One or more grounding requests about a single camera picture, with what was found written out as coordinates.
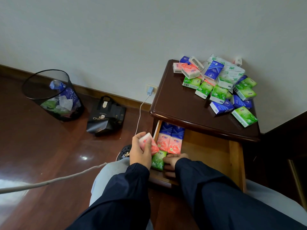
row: light blue jeans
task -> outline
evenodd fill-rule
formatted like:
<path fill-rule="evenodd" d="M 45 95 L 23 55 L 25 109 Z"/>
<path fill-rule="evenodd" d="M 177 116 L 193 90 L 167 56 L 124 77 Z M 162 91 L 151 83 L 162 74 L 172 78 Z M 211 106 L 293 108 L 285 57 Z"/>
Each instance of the light blue jeans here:
<path fill-rule="evenodd" d="M 126 172 L 129 162 L 129 158 L 124 158 L 120 161 L 111 162 L 102 168 L 92 186 L 90 205 L 92 205 L 92 203 L 94 203 L 102 195 L 107 183 L 113 175 Z M 281 213 L 284 213 L 292 219 L 307 226 L 307 212 L 296 201 L 284 196 L 281 193 L 278 193 L 275 190 L 252 182 L 248 179 L 246 180 L 246 188 L 246 193 L 251 197 L 264 202 L 270 207 L 273 207 Z M 154 228 L 149 220 L 146 230 L 152 229 Z"/>

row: sleeve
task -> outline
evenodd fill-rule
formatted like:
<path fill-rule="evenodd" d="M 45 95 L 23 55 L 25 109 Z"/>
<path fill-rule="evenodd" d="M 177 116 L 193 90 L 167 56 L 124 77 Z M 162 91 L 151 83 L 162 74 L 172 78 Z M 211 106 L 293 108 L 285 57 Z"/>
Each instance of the sleeve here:
<path fill-rule="evenodd" d="M 181 158 L 175 173 L 200 229 L 307 229 L 200 161 Z"/>
<path fill-rule="evenodd" d="M 145 229 L 150 218 L 148 178 L 148 169 L 139 163 L 114 175 L 102 196 L 67 229 Z"/>

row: black shopping bag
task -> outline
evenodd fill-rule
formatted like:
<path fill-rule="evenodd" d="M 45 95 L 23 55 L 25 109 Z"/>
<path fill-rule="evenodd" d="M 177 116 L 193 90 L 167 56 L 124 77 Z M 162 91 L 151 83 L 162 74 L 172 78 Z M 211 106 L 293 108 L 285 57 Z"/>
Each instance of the black shopping bag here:
<path fill-rule="evenodd" d="M 125 112 L 125 107 L 121 107 L 109 96 L 102 96 L 98 105 L 93 106 L 86 131 L 95 136 L 117 131 L 122 127 Z"/>

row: wall outlet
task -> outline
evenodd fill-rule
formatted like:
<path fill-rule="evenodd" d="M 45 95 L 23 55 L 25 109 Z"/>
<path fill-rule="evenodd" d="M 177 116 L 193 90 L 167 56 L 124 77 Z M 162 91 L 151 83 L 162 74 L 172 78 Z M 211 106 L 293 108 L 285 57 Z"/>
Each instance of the wall outlet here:
<path fill-rule="evenodd" d="M 157 86 L 154 86 L 154 85 L 148 85 L 148 84 L 146 84 L 146 93 L 147 93 L 149 87 L 153 87 L 153 88 L 154 88 L 153 94 L 156 94 L 156 92 L 157 92 L 157 90 L 158 90 L 158 87 L 157 87 Z"/>

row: drawer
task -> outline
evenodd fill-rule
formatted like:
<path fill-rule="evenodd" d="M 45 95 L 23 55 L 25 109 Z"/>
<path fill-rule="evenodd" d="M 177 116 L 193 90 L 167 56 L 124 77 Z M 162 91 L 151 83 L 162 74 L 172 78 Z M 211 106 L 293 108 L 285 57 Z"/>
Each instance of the drawer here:
<path fill-rule="evenodd" d="M 153 136 L 155 142 L 157 142 L 161 124 L 162 121 L 159 120 Z M 181 153 L 188 154 L 193 161 L 202 161 L 222 172 L 245 191 L 244 160 L 240 143 L 186 129 Z M 150 170 L 149 181 L 168 188 L 179 185 L 176 179 L 166 177 L 164 171 L 153 169 Z"/>

